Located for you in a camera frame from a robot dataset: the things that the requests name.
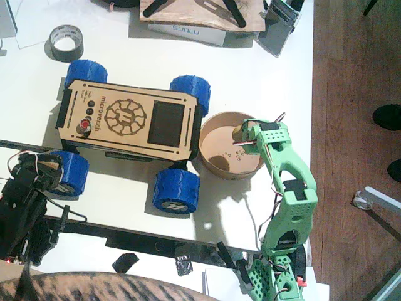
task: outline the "green robotic arm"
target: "green robotic arm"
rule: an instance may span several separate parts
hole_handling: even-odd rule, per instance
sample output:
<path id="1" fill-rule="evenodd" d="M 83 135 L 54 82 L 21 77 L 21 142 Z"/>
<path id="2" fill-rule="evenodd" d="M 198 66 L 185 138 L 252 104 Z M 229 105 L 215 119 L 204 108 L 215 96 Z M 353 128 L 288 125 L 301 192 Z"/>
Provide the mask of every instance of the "green robotic arm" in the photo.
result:
<path id="1" fill-rule="evenodd" d="M 255 301 L 304 300 L 303 280 L 300 282 L 294 275 L 294 260 L 289 255 L 305 243 L 312 229 L 313 210 L 318 202 L 316 182 L 292 148 L 284 123 L 247 119 L 240 130 L 241 133 L 233 133 L 241 136 L 236 144 L 247 154 L 261 155 L 272 178 L 272 190 L 282 197 L 278 213 L 267 227 L 262 257 L 254 260 L 248 270 L 253 284 L 249 295 Z M 288 171 L 295 179 L 282 181 L 281 171 Z"/>

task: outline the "black cable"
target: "black cable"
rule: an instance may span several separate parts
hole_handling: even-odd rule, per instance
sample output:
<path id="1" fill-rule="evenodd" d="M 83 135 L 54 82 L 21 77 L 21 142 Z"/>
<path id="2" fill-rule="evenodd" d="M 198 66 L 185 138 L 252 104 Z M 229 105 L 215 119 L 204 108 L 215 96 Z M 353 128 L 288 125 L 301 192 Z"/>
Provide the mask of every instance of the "black cable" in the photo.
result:
<path id="1" fill-rule="evenodd" d="M 62 205 L 60 205 L 60 204 L 54 202 L 54 201 L 53 201 L 52 199 L 50 199 L 50 198 L 46 198 L 46 199 L 47 199 L 50 203 L 52 203 L 53 205 L 55 205 L 55 206 L 59 207 L 60 209 L 64 210 L 64 206 L 62 206 Z M 70 209 L 68 210 L 68 212 L 71 213 L 71 214 L 74 214 L 74 215 L 76 215 L 76 216 L 79 216 L 79 217 L 85 219 L 84 221 L 77 221 L 76 224 L 86 223 L 86 222 L 88 221 L 88 218 L 87 218 L 85 215 L 83 215 L 83 214 L 77 213 L 77 212 L 72 211 L 72 210 L 70 210 Z"/>

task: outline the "black shoe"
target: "black shoe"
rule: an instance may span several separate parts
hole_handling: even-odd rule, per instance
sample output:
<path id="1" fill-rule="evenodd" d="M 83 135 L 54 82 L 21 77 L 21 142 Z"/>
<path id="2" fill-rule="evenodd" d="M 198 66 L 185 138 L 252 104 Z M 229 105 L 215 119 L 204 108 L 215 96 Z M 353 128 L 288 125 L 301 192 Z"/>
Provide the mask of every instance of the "black shoe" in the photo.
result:
<path id="1" fill-rule="evenodd" d="M 401 105 L 384 105 L 376 109 L 373 121 L 387 130 L 401 130 Z"/>
<path id="2" fill-rule="evenodd" d="M 401 159 L 392 162 L 388 166 L 387 172 L 394 180 L 401 182 Z"/>

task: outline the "cardboard bowl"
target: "cardboard bowl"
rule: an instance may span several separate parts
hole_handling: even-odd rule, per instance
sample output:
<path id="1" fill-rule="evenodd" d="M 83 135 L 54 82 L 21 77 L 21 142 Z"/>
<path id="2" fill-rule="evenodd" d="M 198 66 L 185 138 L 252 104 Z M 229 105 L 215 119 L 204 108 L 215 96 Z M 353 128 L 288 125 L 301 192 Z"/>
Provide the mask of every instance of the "cardboard bowl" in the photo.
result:
<path id="1" fill-rule="evenodd" d="M 208 170 L 222 179 L 244 179 L 264 166 L 259 155 L 247 155 L 241 146 L 232 144 L 232 131 L 249 118 L 253 117 L 241 112 L 222 112 L 207 120 L 200 130 L 202 160 Z"/>

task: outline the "blue tire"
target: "blue tire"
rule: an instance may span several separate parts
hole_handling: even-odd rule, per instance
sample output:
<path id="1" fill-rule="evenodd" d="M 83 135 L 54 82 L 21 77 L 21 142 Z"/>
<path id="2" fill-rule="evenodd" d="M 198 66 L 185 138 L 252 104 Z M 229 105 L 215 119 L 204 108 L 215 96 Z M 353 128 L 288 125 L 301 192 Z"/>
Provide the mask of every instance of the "blue tire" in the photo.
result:
<path id="1" fill-rule="evenodd" d="M 170 84 L 170 90 L 185 92 L 198 98 L 198 103 L 202 107 L 202 115 L 205 117 L 209 112 L 209 100 L 211 97 L 211 86 L 201 77 L 195 75 L 182 75 L 174 78 Z"/>
<path id="2" fill-rule="evenodd" d="M 68 67 L 64 87 L 68 88 L 73 80 L 90 80 L 97 83 L 106 83 L 107 71 L 105 67 L 95 61 L 76 60 Z"/>
<path id="3" fill-rule="evenodd" d="M 175 214 L 195 212 L 198 206 L 201 180 L 182 169 L 164 169 L 156 175 L 153 205 Z"/>
<path id="4" fill-rule="evenodd" d="M 58 151 L 52 154 L 63 158 L 63 178 L 55 190 L 51 192 L 60 196 L 79 196 L 85 189 L 86 176 L 88 175 L 88 161 L 72 152 Z"/>

